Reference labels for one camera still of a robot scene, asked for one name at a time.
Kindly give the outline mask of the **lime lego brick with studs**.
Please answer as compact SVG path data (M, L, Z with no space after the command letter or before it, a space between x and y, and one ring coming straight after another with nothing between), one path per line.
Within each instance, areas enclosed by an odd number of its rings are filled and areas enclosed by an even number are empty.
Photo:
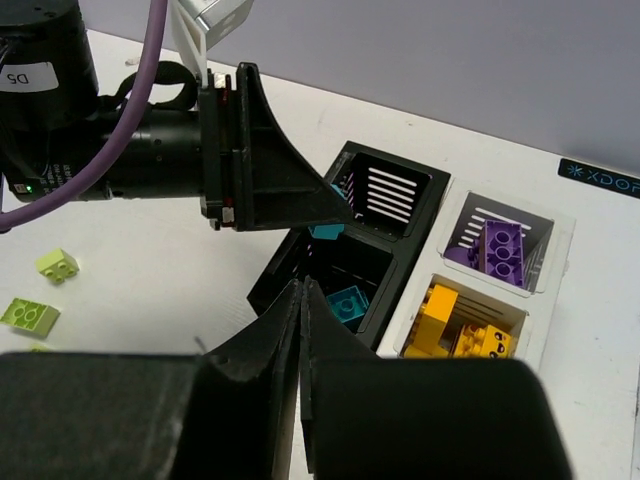
M32 353L42 353L42 352L54 352L54 349L47 345L35 343L29 346L28 351Z

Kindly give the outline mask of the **yellow striped lego assembly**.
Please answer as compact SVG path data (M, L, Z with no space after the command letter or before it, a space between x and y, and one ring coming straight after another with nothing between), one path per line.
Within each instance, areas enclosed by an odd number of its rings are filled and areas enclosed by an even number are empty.
M488 320L472 320L460 294L441 284L431 286L422 301L402 358L494 358L511 355L513 337Z

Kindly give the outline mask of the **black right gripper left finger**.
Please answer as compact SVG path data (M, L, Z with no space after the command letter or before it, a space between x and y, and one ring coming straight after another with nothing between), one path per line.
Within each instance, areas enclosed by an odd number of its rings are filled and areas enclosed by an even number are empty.
M5 479L285 479L302 286L203 355L1 358Z

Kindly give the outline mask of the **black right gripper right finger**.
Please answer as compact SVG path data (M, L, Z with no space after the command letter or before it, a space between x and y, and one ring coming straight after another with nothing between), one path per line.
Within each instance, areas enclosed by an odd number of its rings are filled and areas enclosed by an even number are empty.
M301 300L300 408L316 479L569 479L544 389L518 360L377 356L313 279Z

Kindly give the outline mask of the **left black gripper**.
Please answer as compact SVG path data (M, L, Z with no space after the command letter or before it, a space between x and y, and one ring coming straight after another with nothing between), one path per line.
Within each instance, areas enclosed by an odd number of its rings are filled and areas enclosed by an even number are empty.
M198 197L239 232L349 221L275 119L255 64L236 70L236 124L230 78L207 69L205 85L183 65L169 2L151 4L141 63L112 95L98 90L77 2L2 3L1 176L21 202L2 228L112 198Z

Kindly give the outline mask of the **teal square lego brick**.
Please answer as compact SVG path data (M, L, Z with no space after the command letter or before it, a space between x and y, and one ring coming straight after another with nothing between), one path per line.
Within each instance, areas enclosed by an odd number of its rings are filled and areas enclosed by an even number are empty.
M352 205L341 187L336 184L331 184L331 187L348 203L350 212L353 212ZM307 230L313 239L334 241L345 231L345 223L309 226Z
M348 323L360 319L366 314L369 301L365 293L352 286L327 296L327 302L338 320Z

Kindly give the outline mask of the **purple lego brick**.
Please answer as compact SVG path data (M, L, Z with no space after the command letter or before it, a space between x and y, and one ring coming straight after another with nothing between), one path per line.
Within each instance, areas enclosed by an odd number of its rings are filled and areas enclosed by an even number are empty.
M469 246L450 246L444 258L524 288L524 247L522 226L501 220L487 220L480 236Z

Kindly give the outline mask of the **small lime lego brick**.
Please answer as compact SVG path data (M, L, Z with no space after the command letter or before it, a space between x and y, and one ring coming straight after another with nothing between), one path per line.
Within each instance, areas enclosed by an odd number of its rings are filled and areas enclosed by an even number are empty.
M61 248L56 248L35 261L40 275L53 285L60 285L76 276L80 270L75 258Z

